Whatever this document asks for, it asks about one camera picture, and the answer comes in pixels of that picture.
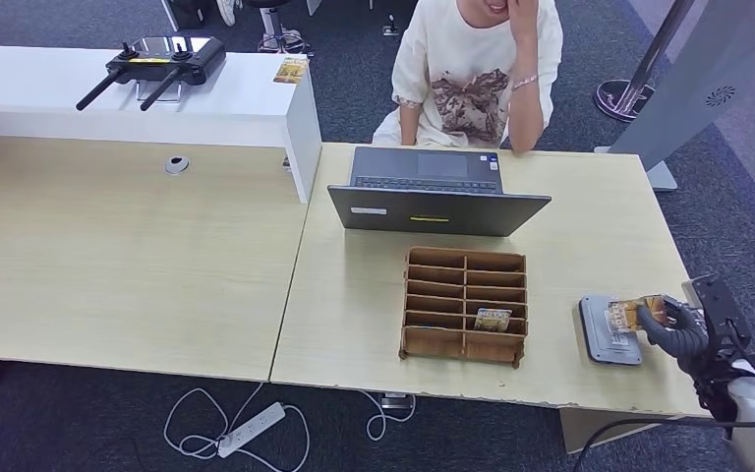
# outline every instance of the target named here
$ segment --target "white t-shirt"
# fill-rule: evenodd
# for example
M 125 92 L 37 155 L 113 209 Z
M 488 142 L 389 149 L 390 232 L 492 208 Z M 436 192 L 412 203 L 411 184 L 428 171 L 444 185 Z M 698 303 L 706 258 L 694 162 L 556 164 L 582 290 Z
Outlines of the white t-shirt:
M 548 126 L 562 49 L 553 0 L 540 0 L 537 25 L 540 105 Z M 510 22 L 476 29 L 461 17 L 456 0 L 419 0 L 392 70 L 392 100 L 421 106 L 419 145 L 498 148 L 507 130 L 515 58 Z M 400 142 L 396 109 L 377 128 L 373 143 Z

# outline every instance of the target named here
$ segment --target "bracelet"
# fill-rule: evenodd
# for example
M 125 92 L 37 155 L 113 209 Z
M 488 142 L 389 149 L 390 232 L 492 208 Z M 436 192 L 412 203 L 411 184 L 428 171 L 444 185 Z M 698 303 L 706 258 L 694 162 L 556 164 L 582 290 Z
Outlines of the bracelet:
M 537 81 L 537 74 L 534 74 L 531 77 L 526 77 L 519 82 L 515 82 L 513 84 L 513 87 L 510 88 L 510 91 L 516 91 L 520 87 L 527 86 L 528 84 L 531 84 L 532 82 L 536 82 L 536 81 Z

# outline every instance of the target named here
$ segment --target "white cable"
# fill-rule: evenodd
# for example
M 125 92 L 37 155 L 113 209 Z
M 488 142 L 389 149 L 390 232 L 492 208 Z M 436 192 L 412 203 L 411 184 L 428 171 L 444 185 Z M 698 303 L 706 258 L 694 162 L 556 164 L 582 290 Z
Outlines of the white cable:
M 372 441 L 380 441 L 383 438 L 383 435 L 386 433 L 386 420 L 394 421 L 396 423 L 406 423 L 407 421 L 409 421 L 410 418 L 412 418 L 412 415 L 415 414 L 415 395 L 411 395 L 412 396 L 412 409 L 409 411 L 409 414 L 406 415 L 403 418 L 397 418 L 397 417 L 394 417 L 394 416 L 387 415 L 383 411 L 383 408 L 380 407 L 380 403 L 378 403 L 378 401 L 375 400 L 375 398 L 372 397 L 370 394 L 368 394 L 368 393 L 366 393 L 366 392 L 364 392 L 362 390 L 358 390 L 358 391 L 360 391 L 361 393 L 363 393 L 369 400 L 372 401 L 372 403 L 375 405 L 375 407 L 377 407 L 377 414 L 375 416 L 373 416 L 372 418 L 370 418 L 369 421 L 366 422 L 366 435 Z M 380 418 L 383 421 L 383 426 L 382 426 L 382 428 L 380 428 L 380 434 L 377 435 L 377 436 L 374 436 L 372 434 L 372 421 L 374 421 L 374 420 L 376 420 L 378 418 Z
M 196 459 L 201 459 L 201 460 L 212 459 L 218 454 L 218 443 L 220 443 L 221 440 L 223 440 L 227 436 L 227 433 L 230 433 L 233 431 L 233 428 L 236 426 L 236 422 L 239 421 L 239 417 L 241 416 L 242 412 L 245 411 L 245 408 L 247 408 L 247 405 L 248 403 L 250 403 L 250 400 L 252 400 L 253 397 L 256 396 L 257 393 L 259 393 L 259 390 L 261 390 L 261 386 L 262 386 L 262 383 L 260 383 L 259 386 L 256 387 L 256 390 L 254 390 L 254 392 L 248 397 L 248 399 L 245 400 L 245 403 L 239 409 L 239 412 L 236 413 L 236 416 L 233 417 L 233 422 L 229 424 L 227 423 L 227 414 L 224 413 L 224 410 L 221 408 L 221 406 L 219 406 L 218 403 L 215 401 L 215 399 L 212 398 L 212 395 L 210 395 L 203 388 L 193 388 L 192 390 L 184 393 L 183 396 L 178 398 L 178 401 L 175 402 L 175 406 L 173 406 L 172 409 L 169 411 L 169 416 L 166 417 L 166 424 L 163 425 L 163 438 L 166 440 L 166 443 L 169 444 L 173 449 L 177 450 L 178 452 L 188 457 L 194 457 Z M 208 438 L 206 436 L 201 436 L 201 435 L 187 435 L 187 436 L 184 436 L 184 438 L 176 444 L 172 442 L 172 440 L 169 439 L 169 423 L 172 421 L 172 415 L 175 414 L 175 410 L 178 409 L 178 405 L 180 405 L 181 402 L 183 402 L 188 396 L 196 392 L 201 392 L 204 395 L 206 395 L 206 397 L 213 404 L 213 406 L 215 406 L 215 408 L 218 410 L 218 413 L 221 414 L 221 418 L 224 420 L 224 429 L 221 431 L 221 434 L 218 435 L 217 438 Z M 305 464 L 305 461 L 308 459 L 308 452 L 309 450 L 311 450 L 311 434 L 308 432 L 308 422 L 305 420 L 305 415 L 302 414 L 302 411 L 300 411 L 299 408 L 293 405 L 282 405 L 282 409 L 296 411 L 297 414 L 300 416 L 300 419 L 302 419 L 302 424 L 305 427 L 305 454 L 302 456 L 302 460 L 300 461 L 299 465 L 297 465 L 295 469 L 290 471 L 290 472 L 297 472 L 298 470 L 302 468 L 302 466 Z M 192 440 L 204 442 L 204 446 L 196 450 L 184 449 L 184 443 L 187 441 L 192 441 Z M 204 451 L 206 451 L 207 449 L 211 447 L 215 448 L 212 454 L 203 453 Z M 282 470 L 277 469 L 266 460 L 262 459 L 261 457 L 253 454 L 252 452 L 248 450 L 239 448 L 239 449 L 236 449 L 236 452 L 241 452 L 245 455 L 251 456 L 253 459 L 261 462 L 265 467 L 272 470 L 273 472 L 283 472 Z

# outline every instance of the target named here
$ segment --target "fan logo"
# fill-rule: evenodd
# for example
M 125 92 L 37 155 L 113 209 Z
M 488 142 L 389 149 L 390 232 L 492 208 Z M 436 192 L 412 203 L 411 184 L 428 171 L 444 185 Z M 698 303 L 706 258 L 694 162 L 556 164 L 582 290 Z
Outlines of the fan logo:
M 708 97 L 705 98 L 705 104 L 711 107 L 724 105 L 734 95 L 736 95 L 736 88 L 731 86 L 719 87 L 708 94 Z

